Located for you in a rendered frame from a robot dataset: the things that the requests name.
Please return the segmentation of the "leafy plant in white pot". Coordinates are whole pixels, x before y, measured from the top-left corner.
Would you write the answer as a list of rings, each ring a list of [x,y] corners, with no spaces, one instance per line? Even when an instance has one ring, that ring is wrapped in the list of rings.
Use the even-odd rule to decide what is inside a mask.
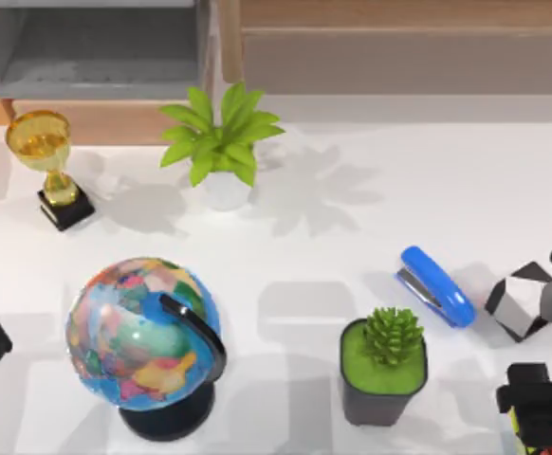
[[[218,211],[243,207],[250,198],[258,172],[257,142],[285,130],[280,117],[258,108],[262,90],[248,90],[244,82],[228,87],[220,101],[216,122],[205,91],[191,87],[185,104],[166,104],[159,112],[177,121],[162,138],[170,145],[160,159],[166,168],[188,160],[192,187],[204,192],[207,205]]]

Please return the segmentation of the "blue stapler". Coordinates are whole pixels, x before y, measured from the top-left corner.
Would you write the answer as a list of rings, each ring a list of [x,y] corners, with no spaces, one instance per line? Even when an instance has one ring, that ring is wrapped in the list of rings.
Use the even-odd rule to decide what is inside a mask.
[[[398,279],[450,327],[469,327],[476,318],[474,305],[452,278],[419,246],[400,254]]]

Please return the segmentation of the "colourful globe on black stand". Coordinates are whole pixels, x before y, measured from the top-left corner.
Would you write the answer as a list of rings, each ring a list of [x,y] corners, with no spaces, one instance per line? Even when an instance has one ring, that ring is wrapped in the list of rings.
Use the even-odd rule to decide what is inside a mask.
[[[74,300],[66,349],[81,383],[137,436],[171,442],[209,417],[228,354],[211,292],[159,257],[118,261]]]

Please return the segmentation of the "succulent in dark grey pot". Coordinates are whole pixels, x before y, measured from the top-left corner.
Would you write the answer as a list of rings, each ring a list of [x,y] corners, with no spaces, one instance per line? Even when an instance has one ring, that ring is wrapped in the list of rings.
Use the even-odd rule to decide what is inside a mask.
[[[377,307],[343,328],[339,366],[347,422],[391,427],[429,378],[424,327],[410,308]]]

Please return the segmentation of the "pale wooden drawer front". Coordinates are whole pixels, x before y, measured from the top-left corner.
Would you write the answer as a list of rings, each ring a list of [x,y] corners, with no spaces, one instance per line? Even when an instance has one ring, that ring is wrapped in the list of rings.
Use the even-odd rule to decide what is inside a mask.
[[[161,145],[165,130],[176,120],[160,111],[165,105],[186,105],[185,100],[14,100],[17,115],[51,110],[70,123],[75,145],[151,146]]]

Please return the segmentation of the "brown cupboard drawer front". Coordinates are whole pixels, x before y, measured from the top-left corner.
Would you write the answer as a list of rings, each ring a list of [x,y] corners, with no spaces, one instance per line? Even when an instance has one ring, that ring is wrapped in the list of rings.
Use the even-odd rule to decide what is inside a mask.
[[[244,76],[273,95],[552,95],[552,35],[250,34]]]

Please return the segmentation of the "wooden cupboard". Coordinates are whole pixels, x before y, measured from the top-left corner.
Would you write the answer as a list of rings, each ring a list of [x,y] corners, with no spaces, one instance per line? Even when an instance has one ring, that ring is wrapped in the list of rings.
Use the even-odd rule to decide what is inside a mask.
[[[208,68],[201,85],[219,70],[226,82],[247,82],[244,43],[250,34],[444,33],[552,35],[552,0],[209,0]],[[552,101],[552,95],[273,95],[316,103],[340,97],[502,98]],[[0,123],[14,100],[0,97]]]

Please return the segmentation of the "black and white cube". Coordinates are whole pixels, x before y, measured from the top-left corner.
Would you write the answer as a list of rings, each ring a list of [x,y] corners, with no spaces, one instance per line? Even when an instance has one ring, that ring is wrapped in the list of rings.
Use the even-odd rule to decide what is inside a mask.
[[[537,262],[529,262],[494,285],[485,310],[520,343],[548,324],[541,303],[550,283],[552,277]]]

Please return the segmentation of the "gold trophy with black base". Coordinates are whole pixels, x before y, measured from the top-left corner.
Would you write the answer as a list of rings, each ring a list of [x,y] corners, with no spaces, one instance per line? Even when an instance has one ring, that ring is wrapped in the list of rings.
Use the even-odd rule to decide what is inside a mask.
[[[5,132],[9,150],[27,168],[43,173],[40,209],[59,231],[95,213],[86,192],[65,172],[70,156],[70,123],[62,114],[35,110],[15,118]]]

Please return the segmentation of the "multicoloured puzzle cube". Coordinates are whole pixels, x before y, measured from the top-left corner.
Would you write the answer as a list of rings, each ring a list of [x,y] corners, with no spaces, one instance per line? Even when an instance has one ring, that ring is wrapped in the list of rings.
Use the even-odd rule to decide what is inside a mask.
[[[552,380],[544,363],[512,363],[495,392],[509,416],[516,455],[552,455]]]

